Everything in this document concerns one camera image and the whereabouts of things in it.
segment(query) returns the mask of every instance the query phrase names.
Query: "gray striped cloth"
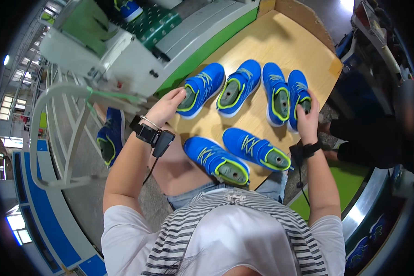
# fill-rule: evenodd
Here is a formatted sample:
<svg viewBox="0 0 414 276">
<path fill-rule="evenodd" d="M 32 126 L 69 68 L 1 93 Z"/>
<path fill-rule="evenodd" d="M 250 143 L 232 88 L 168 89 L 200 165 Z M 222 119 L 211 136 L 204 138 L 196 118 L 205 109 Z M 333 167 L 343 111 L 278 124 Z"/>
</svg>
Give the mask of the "gray striped cloth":
<svg viewBox="0 0 414 276">
<path fill-rule="evenodd" d="M 184 259 L 190 237 L 204 215 L 218 206 L 236 204 L 276 218 L 293 246 L 303 275 L 327 275 L 324 260 L 307 223 L 289 207 L 253 191 L 229 189 L 195 196 L 185 207 L 171 213 L 161 226 L 158 239 L 141 273 L 174 275 Z"/>
</svg>

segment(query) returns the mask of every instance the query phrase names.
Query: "ceiling light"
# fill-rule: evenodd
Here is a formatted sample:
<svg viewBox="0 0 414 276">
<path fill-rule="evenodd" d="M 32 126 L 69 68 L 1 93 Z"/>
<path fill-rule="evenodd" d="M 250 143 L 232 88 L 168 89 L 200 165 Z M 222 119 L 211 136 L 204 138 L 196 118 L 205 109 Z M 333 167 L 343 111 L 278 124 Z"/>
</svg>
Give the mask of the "ceiling light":
<svg viewBox="0 0 414 276">
<path fill-rule="evenodd" d="M 9 55 L 6 55 L 6 58 L 5 58 L 5 60 L 3 61 L 3 65 L 8 64 L 8 61 L 9 61 Z"/>
</svg>

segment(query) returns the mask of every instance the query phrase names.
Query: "black cable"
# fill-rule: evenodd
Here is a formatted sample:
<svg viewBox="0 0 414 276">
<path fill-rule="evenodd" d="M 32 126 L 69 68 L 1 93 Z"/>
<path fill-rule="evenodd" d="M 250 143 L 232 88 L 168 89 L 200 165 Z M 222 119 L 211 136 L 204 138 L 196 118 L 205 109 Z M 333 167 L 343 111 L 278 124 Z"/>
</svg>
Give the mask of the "black cable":
<svg viewBox="0 0 414 276">
<path fill-rule="evenodd" d="M 301 191 L 302 191 L 302 193 L 304 194 L 304 197 L 305 197 L 305 200 L 307 201 L 307 203 L 308 203 L 308 206 L 310 206 L 310 202 L 308 201 L 308 198 L 307 198 L 307 196 L 305 195 L 305 192 L 304 192 L 304 184 L 302 183 L 302 172 L 301 172 L 301 167 L 299 167 L 299 183 L 301 184 Z"/>
<path fill-rule="evenodd" d="M 156 158 L 156 159 L 155 159 L 155 162 L 153 163 L 153 166 L 152 166 L 152 168 L 150 169 L 149 174 L 147 175 L 146 179 L 145 179 L 145 180 L 144 180 L 144 182 L 143 182 L 143 186 L 144 186 L 144 184 L 146 183 L 146 181 L 149 179 L 150 175 L 152 174 L 153 168 L 155 168 L 155 165 L 156 165 L 156 162 L 157 162 L 157 161 L 158 161 L 158 158 Z"/>
</svg>

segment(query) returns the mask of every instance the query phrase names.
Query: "cardboard edge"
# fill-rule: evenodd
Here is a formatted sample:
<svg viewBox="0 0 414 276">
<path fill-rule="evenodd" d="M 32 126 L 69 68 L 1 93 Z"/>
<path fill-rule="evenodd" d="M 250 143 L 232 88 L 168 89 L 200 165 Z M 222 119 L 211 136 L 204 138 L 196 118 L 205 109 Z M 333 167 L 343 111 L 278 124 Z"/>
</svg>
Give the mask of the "cardboard edge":
<svg viewBox="0 0 414 276">
<path fill-rule="evenodd" d="M 262 5 L 264 14 L 270 11 L 267 10 L 270 2 L 271 0 L 261 0 L 259 3 L 259 9 Z M 328 49 L 336 53 L 330 34 L 313 9 L 296 0 L 276 0 L 274 9 L 304 27 Z"/>
</svg>

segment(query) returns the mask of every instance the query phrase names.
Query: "blue sneaker on conveyor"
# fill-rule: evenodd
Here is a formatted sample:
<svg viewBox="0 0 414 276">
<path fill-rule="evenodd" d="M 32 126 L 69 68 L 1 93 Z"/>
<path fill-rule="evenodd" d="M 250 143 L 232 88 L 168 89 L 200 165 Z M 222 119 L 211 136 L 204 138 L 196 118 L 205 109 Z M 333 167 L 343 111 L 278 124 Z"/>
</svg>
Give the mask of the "blue sneaker on conveyor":
<svg viewBox="0 0 414 276">
<path fill-rule="evenodd" d="M 273 127 L 287 123 L 290 117 L 290 93 L 284 74 L 269 62 L 262 69 L 262 82 L 267 94 L 267 121 Z"/>
<path fill-rule="evenodd" d="M 97 134 L 97 143 L 100 146 L 101 157 L 109 167 L 123 148 L 124 141 L 124 113 L 115 108 L 107 108 L 106 122 Z"/>
<path fill-rule="evenodd" d="M 373 224 L 373 226 L 370 228 L 370 240 L 372 242 L 377 242 L 381 239 L 381 237 L 384 237 L 386 235 L 385 225 L 385 216 L 384 214 L 381 214 L 381 216 L 377 219 L 376 223 Z"/>
<path fill-rule="evenodd" d="M 288 119 L 288 131 L 298 133 L 298 117 L 296 106 L 300 104 L 305 114 L 311 109 L 311 98 L 307 92 L 308 84 L 304 74 L 299 70 L 291 71 L 288 76 L 288 87 L 290 89 L 290 118 Z"/>
<path fill-rule="evenodd" d="M 217 142 L 195 136 L 184 143 L 187 156 L 203 166 L 210 175 L 237 185 L 248 183 L 250 168 L 239 158 L 226 152 Z"/>
<path fill-rule="evenodd" d="M 354 247 L 347 256 L 347 262 L 345 268 L 353 269 L 367 257 L 367 253 L 370 250 L 368 245 L 368 237 L 363 237 L 357 245 Z"/>
<path fill-rule="evenodd" d="M 229 76 L 216 101 L 221 116 L 231 118 L 241 109 L 246 98 L 256 91 L 261 77 L 261 67 L 255 60 L 246 60 Z"/>
<path fill-rule="evenodd" d="M 290 168 L 291 160 L 285 152 L 245 130 L 229 128 L 222 134 L 222 140 L 227 150 L 239 158 L 273 171 Z"/>
<path fill-rule="evenodd" d="M 186 104 L 184 100 L 177 109 L 183 119 L 193 119 L 201 111 L 208 99 L 216 95 L 226 80 L 224 68 L 219 63 L 207 65 L 201 73 L 185 81 Z"/>
<path fill-rule="evenodd" d="M 114 3 L 126 22 L 131 22 L 143 12 L 143 9 L 133 0 L 114 0 Z"/>
</svg>

